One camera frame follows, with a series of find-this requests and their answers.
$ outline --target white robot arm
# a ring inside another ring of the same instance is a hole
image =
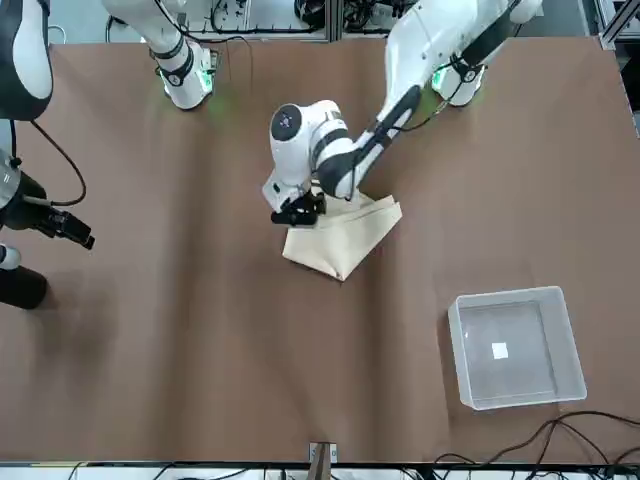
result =
[[[165,92],[182,110],[197,107],[212,90],[210,51],[187,40],[169,10],[181,9],[186,1],[102,0],[112,16],[147,42],[160,67]]]
[[[275,168],[263,194],[274,223],[313,225],[324,199],[311,193],[315,175],[323,192],[350,199],[380,154],[420,103],[421,92],[452,56],[458,79],[447,98],[471,100],[482,77],[482,61],[525,23],[542,0],[419,0],[393,27],[385,52],[386,98],[374,124],[354,142],[338,106],[328,100],[308,107],[283,105],[271,120]]]

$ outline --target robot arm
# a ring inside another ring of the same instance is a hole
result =
[[[481,79],[480,61],[509,36],[505,28],[528,21],[542,0],[420,0],[391,30],[385,51],[386,98],[373,125],[354,142],[340,109],[331,101],[308,107],[288,104],[270,128],[275,169],[263,186],[274,223],[313,225],[324,213],[322,196],[312,195],[316,175],[323,192],[350,199],[380,154],[420,104],[421,92],[436,69],[458,53],[458,83],[469,100]],[[465,54],[474,58],[465,60]]]
[[[188,41],[176,28],[169,7],[186,0],[102,0],[106,10],[130,25],[147,42],[158,63],[165,92],[180,109],[197,107],[212,91],[211,52]]]
[[[0,2],[0,118],[34,120],[51,100],[48,16],[49,0]]]
[[[53,91],[47,48],[49,0],[0,0],[0,118],[33,121]],[[34,229],[93,247],[91,229],[53,208],[45,190],[0,149],[0,228]],[[19,252],[0,244],[0,270],[18,268]]]

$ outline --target cable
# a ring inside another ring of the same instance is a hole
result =
[[[184,35],[187,38],[190,38],[191,40],[195,41],[198,45],[217,45],[220,43],[224,43],[227,44],[227,49],[229,48],[228,46],[228,42],[230,40],[242,40],[245,45],[247,46],[247,48],[249,49],[249,58],[251,61],[251,66],[250,66],[250,73],[249,73],[249,90],[252,91],[253,90],[253,47],[251,46],[251,44],[247,41],[246,38],[244,38],[242,35],[232,35],[230,37],[224,38],[222,40],[202,40],[198,37],[194,37],[193,35],[191,35],[191,33],[189,33],[188,30],[185,30],[183,28],[180,27],[180,25],[178,25],[172,18],[171,16],[167,13],[166,9],[163,7],[162,3],[160,3],[160,0],[154,0],[156,6],[158,7],[158,9],[160,10],[160,12],[162,13],[162,15],[164,15],[164,18],[171,24],[173,25],[173,28],[175,28],[178,33]]]
[[[620,465],[620,463],[622,462],[622,460],[624,460],[625,458],[627,458],[629,455],[631,455],[632,453],[636,453],[636,452],[640,452],[640,447],[633,447],[630,448],[629,450],[627,450],[626,452],[620,454],[620,456],[618,456],[614,461],[613,461],[613,465]]]
[[[162,474],[164,472],[166,472],[171,467],[175,467],[176,465],[177,465],[177,462],[169,462],[169,463],[167,463],[164,467],[162,467],[160,469],[160,471],[156,474],[156,476],[153,477],[153,480],[158,480],[162,476]]]
[[[175,28],[179,33],[181,33],[182,35],[184,35],[187,38],[190,38],[191,40],[193,40],[194,42],[198,43],[198,44],[208,44],[208,45],[216,45],[219,43],[227,43],[229,40],[235,40],[235,39],[243,39],[246,42],[246,39],[240,35],[234,35],[228,38],[223,38],[222,40],[203,40],[201,38],[198,37],[194,37],[193,35],[191,35],[191,33],[188,30],[185,30],[183,28],[180,27],[180,25],[178,25],[175,20],[173,20],[171,18],[171,16],[167,13],[165,7],[162,5],[162,3],[160,2],[160,0],[154,0],[156,6],[158,7],[158,9],[160,10],[160,12],[162,13],[162,15],[164,16],[164,18],[171,24],[173,25],[173,28]]]
[[[453,99],[453,97],[456,96],[456,94],[460,91],[460,88],[462,87],[462,84],[465,83],[464,80],[460,80],[460,82],[458,83],[458,86],[456,87],[456,89],[453,91],[453,93],[449,96],[449,98],[445,99],[443,102],[440,103],[440,105],[438,105],[438,108],[436,108],[435,112],[433,112],[431,115],[427,116],[427,118],[425,118],[422,122],[420,122],[417,125],[414,125],[413,127],[391,127],[389,130],[397,130],[398,132],[402,132],[402,133],[408,133],[408,132],[413,132],[414,130],[417,130],[419,128],[424,127],[427,123],[429,123],[431,120],[433,120],[434,118],[436,118],[438,115],[440,115],[440,113],[445,109],[445,107],[447,105],[449,105],[449,102]]]
[[[621,423],[625,423],[627,425],[633,425],[633,426],[636,426],[636,427],[640,427],[640,422],[637,421],[637,420],[633,420],[631,418],[626,418],[626,417],[621,417],[619,415],[614,415],[612,413],[600,412],[598,410],[579,410],[579,411],[576,411],[576,412],[569,412],[569,413],[565,413],[563,415],[560,415],[559,417],[557,417],[555,419],[547,420],[546,422],[544,422],[535,431],[535,433],[533,435],[531,435],[531,437],[529,437],[524,442],[521,442],[521,443],[518,443],[516,445],[512,445],[510,447],[504,448],[504,449],[500,450],[498,453],[496,453],[493,457],[491,457],[486,462],[482,462],[482,463],[476,464],[476,466],[477,467],[486,467],[488,465],[491,465],[492,463],[495,463],[497,460],[499,460],[500,458],[505,456],[507,453],[514,452],[516,450],[520,450],[522,448],[525,448],[525,447],[529,446],[545,430],[545,428],[547,428],[549,425],[553,424],[554,422],[557,422],[558,420],[564,420],[565,418],[580,417],[580,416],[585,416],[585,415],[593,415],[593,416],[605,417],[605,418],[609,418],[609,419],[612,419],[612,420],[617,420],[617,421],[619,421]]]
[[[80,467],[80,465],[82,465],[84,462],[78,462],[76,463],[73,468],[71,469],[71,473],[69,474],[69,476],[67,477],[67,480],[71,480],[73,478],[73,475],[78,471],[78,468]]]
[[[604,454],[604,452],[602,451],[602,449],[600,449],[600,447],[598,447],[592,440],[590,440],[586,435],[584,435],[582,432],[580,432],[577,428],[573,427],[572,425],[567,424],[564,420],[568,419],[568,418],[572,418],[572,417],[580,417],[580,416],[597,416],[597,417],[603,417],[603,418],[608,418],[610,420],[615,420],[618,422],[621,422],[627,426],[632,426],[632,427],[640,427],[640,421],[638,420],[634,420],[632,418],[628,418],[628,417],[623,417],[620,415],[614,415],[612,413],[607,413],[607,412],[601,412],[598,410],[581,410],[581,411],[575,411],[575,412],[568,412],[565,414],[562,414],[554,419],[551,420],[547,420],[545,421],[542,425],[540,425],[540,427],[533,433],[533,435],[531,435],[527,440],[525,440],[524,442],[518,443],[516,445],[512,445],[510,447],[504,448],[502,450],[500,450],[498,453],[496,453],[495,455],[493,455],[489,460],[482,462],[482,463],[476,463],[473,460],[464,457],[462,455],[456,454],[456,453],[445,453],[440,455],[433,463],[434,463],[434,468],[438,465],[438,463],[440,461],[442,461],[443,459],[447,458],[447,457],[453,457],[459,460],[462,460],[464,463],[462,464],[448,464],[447,465],[447,473],[445,474],[445,476],[443,477],[442,480],[445,480],[447,478],[447,476],[449,475],[449,473],[451,471],[454,470],[460,470],[460,469],[469,469],[469,470],[478,470],[478,469],[484,469],[488,466],[490,466],[491,464],[495,463],[496,461],[498,461],[500,458],[502,458],[504,455],[506,455],[507,453],[516,451],[516,450],[520,450],[522,448],[525,448],[527,446],[529,446],[531,443],[533,443],[541,434],[543,434],[545,431],[547,432],[546,438],[545,438],[545,442],[544,442],[544,446],[542,448],[542,451],[540,452],[536,463],[534,464],[534,467],[531,471],[531,473],[529,475],[527,475],[527,479],[533,480],[536,477],[544,477],[547,476],[551,473],[555,473],[556,475],[558,475],[560,477],[561,480],[565,480],[566,477],[562,472],[548,472],[542,475],[538,475],[538,471],[540,469],[540,466],[542,464],[542,461],[544,460],[544,456],[547,452],[547,449],[549,447],[549,444],[551,443],[551,438],[552,435],[555,431],[555,428],[560,425],[566,429],[568,429],[569,431],[575,433],[576,435],[578,435],[578,437],[580,437],[582,440],[584,440],[588,445],[590,445],[605,461],[605,463],[607,465],[610,466],[620,466],[620,462],[622,462],[622,460],[624,460],[626,457],[628,457],[629,455],[633,454],[633,453],[637,453],[640,452],[640,446],[638,447],[633,447],[630,448],[629,450],[623,452],[620,456],[618,456],[616,458],[616,460],[613,462],[613,464],[609,463],[609,460],[607,458],[607,456]],[[630,473],[632,475],[635,475],[637,479],[640,479],[640,469],[627,469],[625,471],[626,473]],[[608,480],[610,478],[612,478],[613,473],[616,473],[615,471],[611,474],[607,473],[605,474],[605,476],[603,477],[600,473],[598,473],[597,471],[593,471],[593,470],[585,470],[585,473],[587,473],[592,479],[597,478],[599,480]],[[512,474],[512,480],[515,476],[515,471]]]
[[[587,442],[591,446],[591,448],[593,448],[598,453],[598,455],[600,455],[600,457],[602,457],[602,459],[604,460],[605,464],[607,464],[607,465],[609,464],[609,459],[604,454],[602,449],[600,449],[600,447],[598,447],[592,440],[590,440],[586,435],[584,435],[582,432],[580,432],[577,428],[569,425],[568,423],[563,422],[562,420],[558,420],[556,422],[556,425],[561,425],[562,427],[564,427],[564,428],[572,431],[576,435],[578,435],[582,440]]]
[[[11,156],[18,156],[18,141],[16,137],[16,124],[13,120],[9,120],[9,130],[11,130]]]
[[[160,469],[160,471],[156,474],[156,476],[153,477],[153,480],[158,480],[162,476],[162,474],[164,472],[166,472],[168,469],[170,469],[172,467],[177,467],[181,463],[182,462],[169,462],[169,463],[167,463],[164,467],[162,467]],[[229,478],[237,477],[238,475],[241,475],[241,474],[243,474],[245,472],[248,472],[249,470],[250,469],[248,469],[248,468],[243,468],[242,470],[238,470],[237,472],[228,473],[226,475],[222,475],[221,477],[215,477],[215,478],[210,478],[210,479],[206,479],[206,480],[227,480]],[[203,480],[203,479],[193,478],[193,477],[182,477],[182,478],[179,478],[177,480]]]
[[[111,27],[113,26],[113,16],[109,15],[107,18],[107,24],[104,27],[104,41],[106,43],[111,43]]]
[[[55,206],[55,207],[71,207],[73,205],[77,205],[78,203],[83,201],[85,199],[85,197],[87,196],[87,184],[84,181],[84,177],[82,176],[82,173],[80,172],[80,169],[77,167],[75,162],[73,160],[71,160],[71,157],[69,157],[69,155],[67,155],[67,152],[65,152],[62,149],[62,147],[60,145],[58,145],[55,142],[55,140],[53,138],[51,138],[49,136],[49,134],[47,132],[45,132],[44,129],[40,125],[38,125],[38,123],[35,120],[31,120],[31,125],[33,125],[36,128],[36,130],[38,130],[40,132],[40,134],[44,138],[46,138],[49,141],[49,143],[51,145],[53,145],[53,147],[56,150],[58,150],[60,155],[62,155],[65,158],[65,160],[69,163],[69,165],[71,165],[71,168],[73,168],[74,172],[76,172],[78,180],[80,180],[80,184],[82,185],[82,193],[75,200],[69,200],[69,201],[66,201],[66,202],[53,202],[52,201],[52,202],[48,202],[48,204],[51,205],[51,206]]]
[[[344,2],[344,31],[358,32],[362,30],[371,15],[375,0],[346,0]]]

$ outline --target metal frame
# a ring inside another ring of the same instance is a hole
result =
[[[344,15],[344,0],[325,0],[326,35],[330,42],[342,39],[342,16]]]
[[[38,462],[0,462],[0,467],[31,467],[39,465]],[[349,470],[403,470],[410,469],[418,472],[425,480],[436,480],[433,475],[433,470],[440,471],[453,471],[461,470],[460,465],[455,465],[453,468],[451,464],[439,463],[434,464],[430,462],[426,463],[389,463],[389,462],[364,462],[364,463],[323,463],[325,466],[330,467],[324,469],[325,477],[328,474],[331,479],[331,471],[337,469],[349,469]],[[48,466],[55,466],[55,462],[47,464]],[[69,462],[61,462],[61,467],[68,468]],[[87,461],[82,465],[83,468],[92,467],[128,467],[128,468],[151,468],[158,469],[163,467],[174,468],[237,468],[237,469],[272,469],[272,470],[297,470],[297,471],[310,471],[309,462],[220,462],[220,461],[174,461],[174,462],[157,462],[157,461],[115,461],[115,462],[92,462]],[[599,464],[566,464],[566,463],[542,463],[541,465],[535,465],[530,463],[496,463],[484,466],[476,466],[474,471],[496,471],[496,472],[530,472],[534,468],[539,468],[543,471],[563,472],[563,473],[586,473],[586,474],[599,474],[606,466]]]
[[[600,13],[605,17],[606,5],[599,2]],[[640,11],[640,0],[627,0],[620,9],[615,13],[611,21],[604,27],[600,33],[600,41],[602,46],[607,49],[613,49],[616,40],[624,36],[624,31],[629,23],[634,20],[635,15]]]

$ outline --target cloth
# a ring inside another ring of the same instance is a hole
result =
[[[327,198],[327,214],[313,228],[290,228],[282,255],[344,281],[402,218],[392,196],[377,202]]]

